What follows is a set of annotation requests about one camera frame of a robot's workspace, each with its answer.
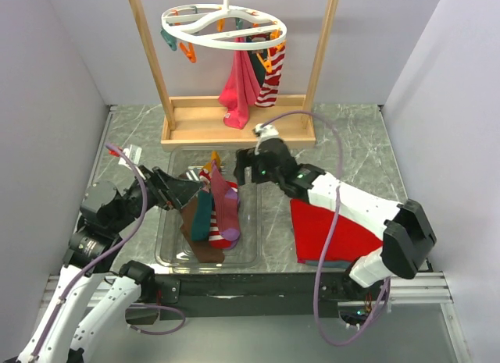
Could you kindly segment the dark teal santa sock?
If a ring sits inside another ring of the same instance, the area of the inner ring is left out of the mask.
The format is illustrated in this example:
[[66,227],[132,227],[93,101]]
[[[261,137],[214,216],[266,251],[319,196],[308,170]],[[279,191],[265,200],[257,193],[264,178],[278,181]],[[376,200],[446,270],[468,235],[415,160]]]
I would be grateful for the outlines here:
[[[257,43],[257,42],[264,42],[269,40],[269,35],[268,34],[256,34],[256,35],[251,35],[246,38],[247,42],[250,43]],[[251,61],[252,68],[255,73],[255,77],[259,83],[260,86],[263,85],[265,76],[266,76],[266,69],[262,65],[259,57],[261,57],[262,60],[266,61],[267,59],[267,50],[266,49],[259,49],[259,50],[252,50],[248,51],[248,57]]]
[[213,196],[209,186],[210,174],[207,168],[202,168],[199,179],[204,183],[204,187],[198,193],[198,204],[191,228],[191,239],[194,242],[208,240],[213,210]]

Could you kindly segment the red white striped sock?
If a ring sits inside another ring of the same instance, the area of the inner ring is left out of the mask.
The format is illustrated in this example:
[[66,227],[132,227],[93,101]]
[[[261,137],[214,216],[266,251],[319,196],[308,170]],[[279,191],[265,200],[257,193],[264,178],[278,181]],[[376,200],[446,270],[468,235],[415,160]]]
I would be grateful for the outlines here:
[[276,104],[285,55],[286,47],[282,44],[268,48],[265,58],[257,56],[266,73],[255,106],[269,108]]
[[[236,183],[228,181],[228,183],[235,189],[238,190],[238,186]],[[212,216],[211,216],[211,223],[210,223],[210,232],[209,232],[209,242],[212,247],[215,248],[221,248],[221,249],[231,249],[234,247],[239,238],[234,241],[230,242],[229,240],[225,240],[220,236],[218,227],[217,227],[217,221],[216,221],[216,210],[215,210],[215,203],[213,199],[213,204],[212,204]]]

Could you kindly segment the brown sock with striped cuff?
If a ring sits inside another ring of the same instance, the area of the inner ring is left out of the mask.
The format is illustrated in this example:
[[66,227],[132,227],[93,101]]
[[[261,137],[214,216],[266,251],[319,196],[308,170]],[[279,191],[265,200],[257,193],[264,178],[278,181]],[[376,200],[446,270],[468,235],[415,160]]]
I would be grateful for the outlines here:
[[181,210],[180,215],[183,221],[180,231],[196,259],[200,263],[223,263],[225,255],[221,249],[212,247],[207,241],[194,242],[191,239],[191,227],[194,222],[195,210],[187,206]]

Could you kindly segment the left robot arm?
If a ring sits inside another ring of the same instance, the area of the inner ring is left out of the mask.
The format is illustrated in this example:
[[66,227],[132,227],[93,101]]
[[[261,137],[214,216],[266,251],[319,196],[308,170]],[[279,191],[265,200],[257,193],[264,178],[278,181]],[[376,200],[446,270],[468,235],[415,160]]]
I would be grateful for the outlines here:
[[106,327],[124,317],[134,302],[156,296],[154,269],[130,261],[103,298],[87,310],[126,242],[121,232],[128,226],[138,229],[153,207],[181,210],[202,189],[201,182],[172,177],[158,167],[140,165],[134,174],[136,179],[124,192],[109,181],[86,190],[52,299],[34,335],[12,361],[88,362]]

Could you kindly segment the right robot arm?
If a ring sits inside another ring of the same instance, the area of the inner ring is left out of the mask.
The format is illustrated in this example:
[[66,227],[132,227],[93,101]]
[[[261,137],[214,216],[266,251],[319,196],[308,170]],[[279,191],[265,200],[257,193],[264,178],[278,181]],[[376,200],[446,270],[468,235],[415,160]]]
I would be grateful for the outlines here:
[[357,258],[345,273],[343,291],[359,300],[376,282],[389,276],[413,279],[436,244],[422,205],[376,197],[341,182],[311,164],[299,164],[280,138],[271,138],[236,152],[234,176],[245,183],[245,170],[253,183],[275,183],[288,197],[334,212],[372,233],[381,246]]

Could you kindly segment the wooden hanger stand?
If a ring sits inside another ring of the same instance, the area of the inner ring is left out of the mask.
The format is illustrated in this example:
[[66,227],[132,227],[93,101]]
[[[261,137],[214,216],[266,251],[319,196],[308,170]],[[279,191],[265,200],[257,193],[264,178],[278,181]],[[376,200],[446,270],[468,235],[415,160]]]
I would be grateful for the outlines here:
[[268,13],[221,4],[180,5],[161,15],[161,34],[173,50],[196,62],[197,47],[228,51],[230,75],[217,96],[169,96],[141,0],[128,0],[164,111],[161,144],[249,145],[254,127],[288,110],[298,111],[278,130],[293,147],[316,141],[313,105],[339,0],[327,0],[305,94],[281,94],[288,29]]

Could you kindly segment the white round clip hanger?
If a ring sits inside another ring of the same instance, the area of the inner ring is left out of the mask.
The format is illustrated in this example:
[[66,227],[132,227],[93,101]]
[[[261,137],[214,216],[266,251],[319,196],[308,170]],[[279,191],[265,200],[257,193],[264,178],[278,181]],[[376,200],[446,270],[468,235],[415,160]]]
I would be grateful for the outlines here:
[[288,29],[275,16],[256,9],[220,4],[179,5],[161,16],[162,29],[179,42],[228,51],[254,51],[283,44]]

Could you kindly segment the clear plastic tray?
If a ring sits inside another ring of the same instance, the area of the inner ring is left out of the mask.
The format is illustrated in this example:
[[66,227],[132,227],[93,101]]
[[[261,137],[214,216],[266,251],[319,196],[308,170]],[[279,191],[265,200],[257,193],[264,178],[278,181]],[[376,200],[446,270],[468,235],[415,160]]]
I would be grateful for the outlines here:
[[[216,216],[218,197],[211,190],[210,166],[237,196],[225,204],[223,222]],[[247,181],[239,186],[233,171],[236,151],[224,147],[179,147],[173,150],[167,172],[205,184],[199,196],[179,212],[162,212],[156,260],[172,272],[195,273],[221,269],[234,271],[255,266],[261,256],[261,197],[258,187]]]

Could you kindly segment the pink cloth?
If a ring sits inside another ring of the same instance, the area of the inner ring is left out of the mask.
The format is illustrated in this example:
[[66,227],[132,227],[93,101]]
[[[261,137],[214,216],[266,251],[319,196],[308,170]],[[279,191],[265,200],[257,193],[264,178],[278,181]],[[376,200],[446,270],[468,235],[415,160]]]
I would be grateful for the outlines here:
[[249,120],[249,107],[259,96],[260,85],[255,77],[247,51],[235,51],[230,75],[218,98],[227,109],[223,123],[242,130]]

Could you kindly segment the red folded cloth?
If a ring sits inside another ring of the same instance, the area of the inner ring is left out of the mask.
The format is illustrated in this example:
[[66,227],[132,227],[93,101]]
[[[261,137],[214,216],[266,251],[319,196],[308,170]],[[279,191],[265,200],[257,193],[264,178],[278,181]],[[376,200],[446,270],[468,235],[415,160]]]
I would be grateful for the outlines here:
[[[298,263],[318,262],[334,213],[298,199],[290,200],[290,213]],[[382,241],[373,233],[341,216],[328,246],[325,262],[350,263],[380,247]]]

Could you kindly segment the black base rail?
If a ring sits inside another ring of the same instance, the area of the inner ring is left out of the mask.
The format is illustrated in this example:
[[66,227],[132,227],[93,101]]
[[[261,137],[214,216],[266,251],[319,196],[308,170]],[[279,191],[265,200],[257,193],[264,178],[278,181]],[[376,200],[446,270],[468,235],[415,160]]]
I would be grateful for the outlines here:
[[181,310],[188,318],[311,315],[313,291],[318,290],[321,318],[337,318],[342,302],[375,300],[383,283],[352,287],[339,272],[324,272],[315,284],[313,272],[173,274],[155,276],[140,292],[140,303]]

